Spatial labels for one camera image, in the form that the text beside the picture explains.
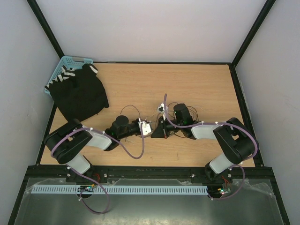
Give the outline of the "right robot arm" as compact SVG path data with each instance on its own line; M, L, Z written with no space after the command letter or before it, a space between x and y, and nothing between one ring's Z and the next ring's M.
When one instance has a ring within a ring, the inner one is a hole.
M176 104L174 119L167 116L168 107L162 103L157 110L162 113L151 138L168 138L171 133L181 132L185 138L217 140L222 153L211 160L204 169L209 182L216 182L222 172L248 160L258 152L259 143L239 119L233 117L226 122L203 122L194 120L188 107Z

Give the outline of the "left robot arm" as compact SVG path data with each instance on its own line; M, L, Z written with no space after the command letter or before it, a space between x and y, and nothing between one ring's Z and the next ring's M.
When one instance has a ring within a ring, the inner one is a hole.
M129 123L128 117L118 116L111 127L105 131L97 131L91 127L84 126L79 120L73 119L48 134L44 139L46 147L51 152L51 157L56 159L61 165L77 171L77 176L82 181L90 181L94 171L92 164L80 151L86 147L95 147L101 150L111 151L121 146L124 151L133 159L140 159L145 151L145 137L152 132L150 123L140 118ZM142 151L137 157L133 156L129 150L120 142L130 136L140 136L142 138Z

